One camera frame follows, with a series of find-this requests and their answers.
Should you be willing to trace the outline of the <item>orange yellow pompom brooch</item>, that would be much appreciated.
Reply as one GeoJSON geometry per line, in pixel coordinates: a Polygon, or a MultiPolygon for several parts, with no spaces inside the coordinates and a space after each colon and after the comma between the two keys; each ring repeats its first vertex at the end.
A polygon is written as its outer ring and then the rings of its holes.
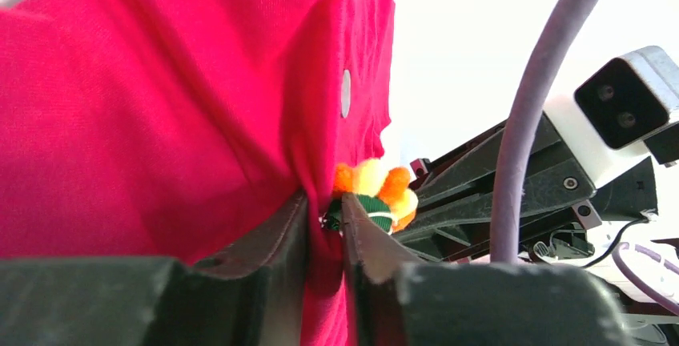
{"type": "Polygon", "coordinates": [[[354,195],[368,218],[378,227],[393,234],[403,231],[415,218],[418,197],[409,187],[410,171],[405,167],[388,170],[378,158],[362,161],[352,167],[340,163],[335,168],[332,201],[325,215],[319,217],[321,226],[339,231],[342,223],[344,195],[354,195]]]}

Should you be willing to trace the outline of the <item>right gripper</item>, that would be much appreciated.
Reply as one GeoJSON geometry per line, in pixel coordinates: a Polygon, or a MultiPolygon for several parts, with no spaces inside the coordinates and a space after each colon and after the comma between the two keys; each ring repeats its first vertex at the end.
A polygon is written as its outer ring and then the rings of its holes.
{"type": "MultiPolygon", "coordinates": [[[[489,133],[454,163],[418,166],[412,186],[420,203],[415,219],[394,235],[397,240],[407,243],[446,227],[478,228],[490,222],[504,126],[489,133]]],[[[629,227],[648,223],[648,214],[657,211],[653,161],[643,160],[597,191],[576,159],[560,157],[561,144],[553,123],[543,115],[529,156],[520,217],[526,222],[544,216],[522,225],[519,249],[537,263],[575,259],[598,264],[629,227]],[[624,225],[608,244],[595,247],[588,231],[609,222],[624,225]]]]}

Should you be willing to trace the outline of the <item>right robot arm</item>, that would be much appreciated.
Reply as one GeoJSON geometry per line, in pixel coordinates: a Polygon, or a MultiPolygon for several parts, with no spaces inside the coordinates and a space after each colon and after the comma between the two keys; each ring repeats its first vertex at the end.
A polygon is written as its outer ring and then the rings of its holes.
{"type": "MultiPolygon", "coordinates": [[[[486,264],[498,124],[436,159],[416,159],[416,219],[396,238],[430,262],[486,264]]],[[[624,325],[643,345],[675,345],[678,318],[658,303],[678,301],[678,239],[644,238],[658,220],[657,182],[649,157],[596,184],[573,147],[542,117],[524,181],[518,258],[525,264],[571,264],[612,289],[624,325]]]]}

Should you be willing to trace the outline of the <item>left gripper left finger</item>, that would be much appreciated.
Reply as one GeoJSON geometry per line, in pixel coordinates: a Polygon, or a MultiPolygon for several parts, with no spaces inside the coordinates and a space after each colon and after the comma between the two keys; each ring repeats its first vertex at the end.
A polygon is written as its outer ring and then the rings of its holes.
{"type": "Polygon", "coordinates": [[[307,196],[192,266],[167,257],[1,263],[4,345],[297,345],[307,196]]]}

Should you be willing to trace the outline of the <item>red t-shirt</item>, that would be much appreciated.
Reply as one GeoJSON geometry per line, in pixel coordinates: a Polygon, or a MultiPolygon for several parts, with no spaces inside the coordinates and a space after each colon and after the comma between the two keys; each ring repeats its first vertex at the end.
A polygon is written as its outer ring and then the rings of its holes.
{"type": "Polygon", "coordinates": [[[348,344],[335,167],[378,158],[395,0],[1,0],[1,254],[193,263],[308,193],[301,344],[348,344]],[[347,118],[342,75],[352,76],[347,118]]]}

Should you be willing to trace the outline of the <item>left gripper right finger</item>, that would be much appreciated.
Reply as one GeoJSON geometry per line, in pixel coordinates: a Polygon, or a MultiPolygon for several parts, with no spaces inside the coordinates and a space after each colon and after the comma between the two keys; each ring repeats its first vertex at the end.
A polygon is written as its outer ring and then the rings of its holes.
{"type": "Polygon", "coordinates": [[[626,345],[609,291],[570,266],[429,263],[342,199],[351,345],[626,345]]]}

